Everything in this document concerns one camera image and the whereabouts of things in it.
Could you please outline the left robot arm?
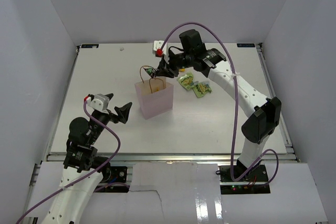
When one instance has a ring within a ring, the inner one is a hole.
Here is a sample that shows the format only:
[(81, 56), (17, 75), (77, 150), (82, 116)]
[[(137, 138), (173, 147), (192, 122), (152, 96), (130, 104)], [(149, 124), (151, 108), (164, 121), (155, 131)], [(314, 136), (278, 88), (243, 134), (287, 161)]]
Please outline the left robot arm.
[(91, 107), (93, 112), (70, 122), (59, 192), (52, 197), (43, 223), (79, 223), (98, 184), (110, 178), (111, 159), (98, 156), (94, 144), (104, 130), (116, 136), (108, 123), (127, 123), (132, 107), (129, 102), (111, 112), (108, 105), (112, 97), (112, 93), (87, 95), (83, 109)]

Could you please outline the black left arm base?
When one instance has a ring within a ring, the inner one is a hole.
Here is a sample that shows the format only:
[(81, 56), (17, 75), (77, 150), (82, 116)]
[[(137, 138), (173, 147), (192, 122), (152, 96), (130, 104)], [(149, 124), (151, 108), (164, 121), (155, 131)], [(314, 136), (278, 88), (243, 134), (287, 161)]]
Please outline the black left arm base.
[(125, 183), (127, 181), (128, 168), (126, 166), (108, 166), (102, 170), (101, 183)]

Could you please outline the green Himalaya snack packet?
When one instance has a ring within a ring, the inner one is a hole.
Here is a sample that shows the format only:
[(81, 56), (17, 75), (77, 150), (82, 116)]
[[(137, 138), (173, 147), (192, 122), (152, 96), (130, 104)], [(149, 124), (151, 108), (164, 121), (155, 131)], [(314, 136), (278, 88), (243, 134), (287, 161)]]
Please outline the green Himalaya snack packet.
[(197, 98), (202, 98), (212, 92), (209, 81), (198, 82), (192, 89)]
[(184, 75), (178, 77), (177, 82), (186, 90), (190, 90), (198, 84), (198, 82), (194, 80), (194, 75), (192, 72), (187, 72)]

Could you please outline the pink paper bag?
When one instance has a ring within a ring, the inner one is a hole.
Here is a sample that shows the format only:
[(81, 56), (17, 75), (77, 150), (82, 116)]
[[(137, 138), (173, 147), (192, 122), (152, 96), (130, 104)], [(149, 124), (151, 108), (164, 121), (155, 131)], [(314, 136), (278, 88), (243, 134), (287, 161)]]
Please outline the pink paper bag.
[(147, 120), (173, 109), (174, 86), (166, 77), (151, 78), (141, 66), (140, 82), (134, 84), (140, 110)]

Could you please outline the purple M&M packet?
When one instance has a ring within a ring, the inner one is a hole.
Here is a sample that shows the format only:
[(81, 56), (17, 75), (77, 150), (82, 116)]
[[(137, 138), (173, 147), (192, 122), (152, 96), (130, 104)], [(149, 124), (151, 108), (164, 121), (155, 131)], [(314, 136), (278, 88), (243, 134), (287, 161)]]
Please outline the purple M&M packet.
[(158, 71), (156, 68), (144, 67), (143, 69), (151, 78), (156, 77), (156, 74), (157, 74), (157, 71)]

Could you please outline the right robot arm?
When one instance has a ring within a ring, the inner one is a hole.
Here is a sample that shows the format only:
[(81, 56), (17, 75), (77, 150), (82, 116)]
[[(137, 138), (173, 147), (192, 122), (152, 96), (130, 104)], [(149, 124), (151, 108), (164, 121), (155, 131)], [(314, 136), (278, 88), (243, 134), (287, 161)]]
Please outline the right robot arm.
[(182, 47), (175, 54), (166, 47), (166, 41), (156, 40), (153, 53), (161, 59), (153, 77), (177, 77), (179, 70), (193, 68), (219, 85), (235, 101), (235, 109), (247, 116), (241, 131), (245, 137), (237, 164), (230, 169), (234, 181), (250, 181), (256, 175), (255, 166), (264, 155), (264, 146), (279, 124), (281, 101), (257, 91), (234, 69), (229, 53), (207, 49), (199, 32), (187, 30), (179, 35)]

